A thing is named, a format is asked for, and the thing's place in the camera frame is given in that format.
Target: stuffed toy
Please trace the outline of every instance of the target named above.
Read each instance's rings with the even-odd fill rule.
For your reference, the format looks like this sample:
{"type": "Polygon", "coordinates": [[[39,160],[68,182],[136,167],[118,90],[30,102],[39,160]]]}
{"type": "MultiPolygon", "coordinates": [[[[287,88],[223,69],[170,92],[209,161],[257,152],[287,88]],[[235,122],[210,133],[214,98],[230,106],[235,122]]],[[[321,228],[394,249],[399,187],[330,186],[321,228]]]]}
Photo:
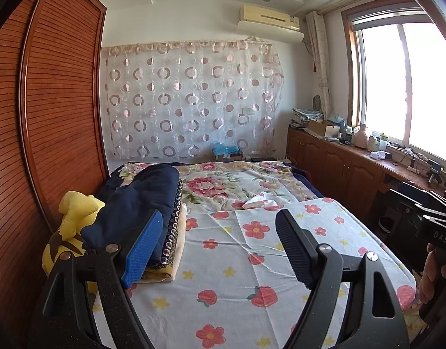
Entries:
{"type": "Polygon", "coordinates": [[[58,211],[63,214],[61,225],[50,237],[42,255],[42,268],[47,275],[61,253],[70,251],[76,257],[84,255],[86,250],[82,248],[84,240],[80,231],[95,221],[97,213],[104,206],[105,203],[93,195],[85,196],[78,192],[67,192],[64,195],[58,207],[58,211]]]}

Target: white wall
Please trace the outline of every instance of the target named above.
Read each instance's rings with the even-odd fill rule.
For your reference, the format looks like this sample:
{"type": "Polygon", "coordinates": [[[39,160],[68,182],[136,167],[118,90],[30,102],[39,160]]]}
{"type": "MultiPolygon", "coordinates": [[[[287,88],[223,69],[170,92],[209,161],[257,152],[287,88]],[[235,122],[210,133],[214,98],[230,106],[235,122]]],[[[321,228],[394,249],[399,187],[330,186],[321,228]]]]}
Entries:
{"type": "MultiPolygon", "coordinates": [[[[161,41],[244,39],[247,36],[236,34],[241,6],[240,2],[226,0],[166,0],[153,5],[109,9],[105,17],[102,47],[161,41]]],[[[301,31],[306,33],[307,27],[303,22],[301,24],[304,25],[301,31]]],[[[272,42],[284,73],[275,129],[277,156],[281,158],[285,154],[291,109],[312,106],[312,57],[304,44],[272,42]]],[[[108,120],[104,110],[101,116],[103,122],[108,120]]],[[[118,161],[115,162],[112,157],[108,130],[108,127],[104,130],[105,149],[108,163],[113,166],[118,161]]]]}

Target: sheer curtain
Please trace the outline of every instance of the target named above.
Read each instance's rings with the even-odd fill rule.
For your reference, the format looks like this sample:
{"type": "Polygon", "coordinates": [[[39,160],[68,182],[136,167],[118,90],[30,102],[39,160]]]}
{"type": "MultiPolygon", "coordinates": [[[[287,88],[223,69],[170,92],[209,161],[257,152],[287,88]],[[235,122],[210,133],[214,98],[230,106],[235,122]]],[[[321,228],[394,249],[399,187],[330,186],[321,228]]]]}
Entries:
{"type": "Polygon", "coordinates": [[[214,141],[253,157],[273,153],[284,83],[273,45],[197,41],[102,51],[101,98],[115,156],[192,161],[210,155],[214,141]]]}
{"type": "Polygon", "coordinates": [[[328,119],[333,112],[333,101],[328,89],[330,64],[328,60],[328,43],[326,40],[325,22],[323,16],[317,14],[316,11],[311,11],[305,18],[309,29],[313,58],[317,68],[322,111],[325,113],[325,119],[328,119]]]}

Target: wooden wardrobe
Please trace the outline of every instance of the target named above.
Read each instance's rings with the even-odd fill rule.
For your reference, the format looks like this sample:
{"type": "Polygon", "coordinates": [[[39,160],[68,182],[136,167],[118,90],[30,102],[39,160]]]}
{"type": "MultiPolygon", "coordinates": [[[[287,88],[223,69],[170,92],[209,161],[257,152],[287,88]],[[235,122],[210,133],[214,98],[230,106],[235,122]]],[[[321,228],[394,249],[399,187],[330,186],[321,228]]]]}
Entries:
{"type": "Polygon", "coordinates": [[[0,320],[24,345],[64,193],[107,178],[98,0],[23,0],[0,29],[0,320]]]}

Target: human hand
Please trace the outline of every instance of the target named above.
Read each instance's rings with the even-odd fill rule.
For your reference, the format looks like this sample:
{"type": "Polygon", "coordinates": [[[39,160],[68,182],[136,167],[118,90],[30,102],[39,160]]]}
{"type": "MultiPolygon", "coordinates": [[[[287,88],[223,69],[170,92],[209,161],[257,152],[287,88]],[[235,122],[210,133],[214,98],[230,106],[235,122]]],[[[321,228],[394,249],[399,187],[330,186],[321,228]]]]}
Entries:
{"type": "MultiPolygon", "coordinates": [[[[419,298],[422,303],[428,303],[435,293],[433,287],[433,281],[435,280],[438,272],[436,259],[435,259],[435,246],[432,244],[427,245],[427,252],[429,255],[425,261],[424,272],[419,284],[419,298]]],[[[441,275],[446,278],[446,265],[441,267],[441,275]]]]}

